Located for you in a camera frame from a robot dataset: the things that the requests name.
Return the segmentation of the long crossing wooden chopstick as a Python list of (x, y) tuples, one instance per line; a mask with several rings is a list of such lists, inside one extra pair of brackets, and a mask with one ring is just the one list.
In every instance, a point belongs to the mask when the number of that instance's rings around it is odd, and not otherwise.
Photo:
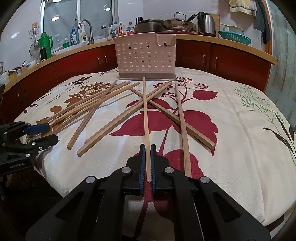
[(140, 98), (134, 105), (127, 108), (120, 115), (115, 117), (113, 120), (108, 122), (105, 126), (103, 126), (100, 130), (98, 130), (95, 134), (93, 134), (89, 140), (77, 151), (77, 156), (83, 156), (87, 151), (89, 151), (94, 145), (96, 145), (102, 138), (104, 138), (108, 133), (110, 133), (113, 129), (123, 123), (127, 118), (137, 112), (139, 109), (143, 107), (144, 104), (147, 104), (148, 101), (152, 100), (154, 97), (162, 93), (175, 79), (171, 79), (164, 84), (160, 85), (158, 88), (153, 90), (150, 93), (146, 93), (146, 85), (143, 83), (143, 94), (142, 98)]

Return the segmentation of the steep wooden chopstick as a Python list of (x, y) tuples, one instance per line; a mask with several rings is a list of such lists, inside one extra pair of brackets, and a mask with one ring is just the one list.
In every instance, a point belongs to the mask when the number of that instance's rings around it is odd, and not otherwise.
[[(117, 80), (115, 80), (110, 87), (114, 87), (114, 85), (117, 83)], [(111, 90), (107, 90), (107, 93), (103, 94), (99, 100), (97, 100), (94, 104), (100, 106), (100, 104), (102, 104), (102, 100), (106, 97), (106, 95), (111, 92)], [(92, 118), (93, 114), (95, 113), (97, 107), (91, 107), (90, 110), (88, 110), (88, 113), (86, 115), (86, 117), (83, 119), (82, 123), (79, 125), (79, 127), (77, 128), (77, 130), (74, 132), (74, 135), (72, 136), (72, 138), (70, 139), (69, 143), (67, 144), (67, 149), (70, 150), (73, 148), (75, 142), (77, 141), (79, 135), (82, 133), (82, 131), (84, 130), (84, 128), (86, 127), (86, 125), (88, 124), (88, 122), (90, 121), (90, 119)]]

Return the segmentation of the wooden chopstick pile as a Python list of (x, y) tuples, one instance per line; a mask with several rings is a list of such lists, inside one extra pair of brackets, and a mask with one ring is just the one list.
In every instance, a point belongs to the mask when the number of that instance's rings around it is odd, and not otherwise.
[(119, 89), (119, 88), (121, 88), (121, 87), (123, 87), (125, 85), (128, 85), (128, 84), (130, 84), (130, 81), (124, 81), (124, 82), (122, 82), (120, 84), (115, 84), (115, 87), (112, 87), (112, 88), (109, 87), (106, 90), (102, 90), (102, 91), (97, 92), (97, 93), (95, 93), (95, 94), (93, 94), (93, 95), (91, 95), (91, 96), (89, 96), (89, 97), (87, 97), (87, 98), (85, 98), (83, 100), (80, 100), (80, 101), (76, 102), (75, 104), (73, 104), (71, 106), (68, 106), (65, 109), (63, 109), (63, 110), (57, 112), (56, 114), (52, 115), (51, 117), (47, 118), (47, 123), (50, 123), (53, 119), (61, 116), (62, 114), (66, 113), (67, 111), (72, 110), (75, 107), (77, 107), (77, 106), (79, 106), (79, 105), (81, 105), (81, 104), (83, 104), (85, 102), (88, 102), (90, 100), (96, 100), (96, 99), (98, 99), (100, 96), (102, 96), (103, 94), (107, 93), (107, 90), (109, 90), (109, 89), (114, 91), (114, 90), (117, 90), (117, 89)]

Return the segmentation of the steel kitchen faucet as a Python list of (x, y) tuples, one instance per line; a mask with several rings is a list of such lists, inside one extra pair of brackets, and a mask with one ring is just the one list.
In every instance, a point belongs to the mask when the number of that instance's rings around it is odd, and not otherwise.
[(87, 34), (87, 41), (83, 42), (83, 43), (86, 43), (88, 45), (94, 44), (92, 25), (88, 20), (82, 19), (79, 22), (79, 24), (78, 24), (79, 35), (80, 35), (80, 26), (81, 26), (82, 23), (85, 24), (85, 31), (86, 31), (86, 34)]

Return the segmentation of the floral white tablecloth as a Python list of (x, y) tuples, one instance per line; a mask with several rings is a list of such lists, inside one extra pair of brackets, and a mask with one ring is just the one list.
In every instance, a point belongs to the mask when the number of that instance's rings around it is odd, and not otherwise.
[[(104, 91), (118, 76), (114, 69), (69, 78), (26, 107), (16, 121), (45, 123), (66, 107)], [(175, 85), (185, 121), (216, 144), (209, 151), (188, 137), (192, 177), (208, 176), (274, 237), (295, 208), (295, 128), (260, 90), (186, 68), (177, 68), (176, 80), (153, 100), (173, 114), (178, 115)], [(131, 90), (112, 97), (99, 106), (72, 149), (67, 145), (86, 114), (57, 134), (58, 144), (41, 152), (37, 169), (62, 197), (87, 176), (109, 176), (138, 154), (144, 142), (143, 109), (82, 157), (77, 151), (139, 98)], [(147, 108), (150, 144), (172, 167), (184, 169), (180, 128), (153, 106)], [(168, 202), (154, 200), (151, 191), (151, 184), (145, 183), (144, 197), (126, 197), (122, 232), (136, 240), (174, 240)]]

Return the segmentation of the green small soap bottle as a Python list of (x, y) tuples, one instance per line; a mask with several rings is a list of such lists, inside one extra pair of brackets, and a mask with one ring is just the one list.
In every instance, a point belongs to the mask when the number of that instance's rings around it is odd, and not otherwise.
[(64, 39), (64, 42), (63, 42), (63, 48), (68, 48), (70, 46), (70, 42), (67, 38)]

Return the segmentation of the white spray cleaner bottle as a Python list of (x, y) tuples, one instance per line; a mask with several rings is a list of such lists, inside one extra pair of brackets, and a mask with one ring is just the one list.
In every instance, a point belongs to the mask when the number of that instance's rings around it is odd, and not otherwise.
[(87, 41), (87, 34), (86, 34), (86, 31), (85, 31), (85, 24), (84, 23), (82, 23), (81, 26), (80, 26), (79, 41), (81, 43)]

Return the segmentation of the sliding glass door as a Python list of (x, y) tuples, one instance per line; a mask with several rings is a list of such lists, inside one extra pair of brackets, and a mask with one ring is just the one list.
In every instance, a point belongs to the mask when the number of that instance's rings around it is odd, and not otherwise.
[(273, 56), (266, 95), (295, 128), (295, 32), (280, 9), (268, 1), (273, 36)]

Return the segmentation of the black knife block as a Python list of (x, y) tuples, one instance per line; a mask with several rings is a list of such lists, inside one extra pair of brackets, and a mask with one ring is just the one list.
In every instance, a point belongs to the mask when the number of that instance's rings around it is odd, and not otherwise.
[(136, 19), (135, 19), (135, 24), (137, 25), (139, 22), (141, 22), (143, 20), (143, 17), (142, 16), (138, 16)]

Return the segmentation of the black rice cooker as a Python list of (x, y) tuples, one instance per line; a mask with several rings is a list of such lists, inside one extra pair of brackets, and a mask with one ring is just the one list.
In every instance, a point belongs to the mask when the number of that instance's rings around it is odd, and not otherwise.
[(135, 33), (150, 33), (150, 32), (162, 32), (165, 31), (166, 28), (163, 25), (163, 20), (159, 19), (147, 19), (139, 21), (135, 25)]

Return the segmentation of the red induction cooker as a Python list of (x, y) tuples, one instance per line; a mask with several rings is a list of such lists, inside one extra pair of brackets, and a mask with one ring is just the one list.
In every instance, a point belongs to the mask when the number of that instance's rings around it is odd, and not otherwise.
[(157, 34), (197, 35), (195, 32), (187, 30), (165, 30), (157, 32)]

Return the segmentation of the steel wok with lid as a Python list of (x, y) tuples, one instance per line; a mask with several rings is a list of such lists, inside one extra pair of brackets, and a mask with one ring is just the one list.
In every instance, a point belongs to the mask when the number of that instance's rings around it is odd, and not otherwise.
[[(183, 15), (184, 19), (177, 18), (176, 15)], [(194, 20), (197, 17), (197, 13), (191, 15), (189, 18), (183, 13), (175, 12), (174, 17), (172, 19), (164, 20), (162, 22), (163, 27), (166, 30), (185, 30), (192, 31), (194, 28)]]

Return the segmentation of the steel electric kettle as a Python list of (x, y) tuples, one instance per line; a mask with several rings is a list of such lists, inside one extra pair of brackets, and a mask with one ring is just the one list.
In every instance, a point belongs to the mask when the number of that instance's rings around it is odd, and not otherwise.
[(198, 19), (198, 35), (203, 36), (216, 36), (215, 21), (213, 17), (204, 12), (199, 12), (197, 15)]

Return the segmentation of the dark grey hanging cloth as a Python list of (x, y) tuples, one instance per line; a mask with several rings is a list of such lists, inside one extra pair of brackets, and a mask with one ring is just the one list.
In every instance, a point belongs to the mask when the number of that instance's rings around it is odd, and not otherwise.
[(263, 38), (263, 43), (267, 43), (271, 40), (270, 28), (268, 24), (267, 14), (263, 5), (262, 0), (256, 0), (257, 14), (254, 23), (254, 28), (261, 31), (261, 36)]

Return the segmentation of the yellow striped towel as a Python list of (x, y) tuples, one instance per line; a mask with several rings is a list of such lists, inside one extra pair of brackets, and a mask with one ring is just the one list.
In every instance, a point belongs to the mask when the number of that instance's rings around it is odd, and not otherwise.
[(230, 11), (233, 13), (245, 13), (247, 15), (257, 16), (256, 1), (253, 0), (229, 0)]

